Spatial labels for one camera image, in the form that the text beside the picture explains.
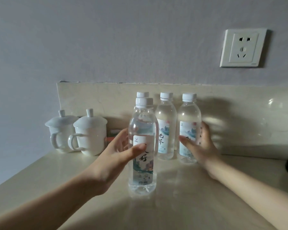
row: white wall socket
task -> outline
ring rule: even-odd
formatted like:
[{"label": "white wall socket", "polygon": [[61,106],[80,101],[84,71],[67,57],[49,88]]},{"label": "white wall socket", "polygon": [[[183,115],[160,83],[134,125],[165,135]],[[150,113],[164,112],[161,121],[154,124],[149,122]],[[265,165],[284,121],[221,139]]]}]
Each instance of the white wall socket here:
[{"label": "white wall socket", "polygon": [[257,67],[267,29],[230,29],[225,32],[220,67]]}]

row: bottle base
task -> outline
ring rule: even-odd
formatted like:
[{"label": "bottle base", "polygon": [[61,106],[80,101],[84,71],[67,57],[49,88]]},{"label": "bottle base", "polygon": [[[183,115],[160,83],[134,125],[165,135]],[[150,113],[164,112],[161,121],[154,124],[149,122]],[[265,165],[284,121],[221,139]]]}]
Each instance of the bottle base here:
[{"label": "bottle base", "polygon": [[195,164],[195,163],[197,163],[197,160],[195,158],[184,157],[184,156],[181,156],[179,158],[179,161],[183,164]]},{"label": "bottle base", "polygon": [[131,185],[129,184],[129,190],[136,195],[149,195],[156,188],[156,184],[149,185]]},{"label": "bottle base", "polygon": [[169,153],[158,153],[157,157],[161,160],[170,160],[172,159],[174,154],[169,154]]}]

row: backsplash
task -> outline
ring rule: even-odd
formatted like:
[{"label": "backsplash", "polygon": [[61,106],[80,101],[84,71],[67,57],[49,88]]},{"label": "backsplash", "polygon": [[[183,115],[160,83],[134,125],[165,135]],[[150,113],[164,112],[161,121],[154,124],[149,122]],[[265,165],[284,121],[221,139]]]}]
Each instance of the backsplash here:
[{"label": "backsplash", "polygon": [[173,92],[176,108],[184,92],[194,92],[222,153],[288,156],[288,87],[59,82],[57,88],[66,114],[83,116],[93,108],[108,120],[108,129],[128,126],[137,91],[148,91],[155,105],[160,92]]}]

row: countertop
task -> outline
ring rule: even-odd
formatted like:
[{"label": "countertop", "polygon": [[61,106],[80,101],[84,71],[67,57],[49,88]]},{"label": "countertop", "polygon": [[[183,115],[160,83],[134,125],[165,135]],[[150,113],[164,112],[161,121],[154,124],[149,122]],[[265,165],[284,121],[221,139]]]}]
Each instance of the countertop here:
[{"label": "countertop", "polygon": [[[0,185],[0,214],[56,188],[95,159],[81,152],[48,153]],[[285,161],[239,156],[224,160],[288,192]],[[87,202],[60,229],[275,229],[200,166],[175,159],[157,163],[157,187],[150,197],[130,197],[126,167],[104,195]]]}]

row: water bottle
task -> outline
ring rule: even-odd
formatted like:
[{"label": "water bottle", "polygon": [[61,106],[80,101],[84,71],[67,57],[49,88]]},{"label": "water bottle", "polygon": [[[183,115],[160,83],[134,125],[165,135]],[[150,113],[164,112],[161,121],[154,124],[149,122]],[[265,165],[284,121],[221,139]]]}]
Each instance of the water bottle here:
[{"label": "water bottle", "polygon": [[155,111],[159,124],[158,158],[169,160],[174,155],[177,111],[172,103],[173,93],[160,93],[161,104]]},{"label": "water bottle", "polygon": [[154,112],[152,98],[136,98],[135,112],[129,123],[129,148],[146,143],[145,152],[129,162],[129,189],[137,195],[147,195],[154,191],[157,170],[154,158],[158,152],[159,126]]},{"label": "water bottle", "polygon": [[149,97],[149,92],[137,92],[137,97]]},{"label": "water bottle", "polygon": [[[184,93],[182,95],[183,104],[177,113],[177,131],[180,135],[199,144],[201,113],[196,102],[196,94]],[[196,163],[192,153],[181,143],[177,144],[177,158],[180,162],[190,164]]]}]

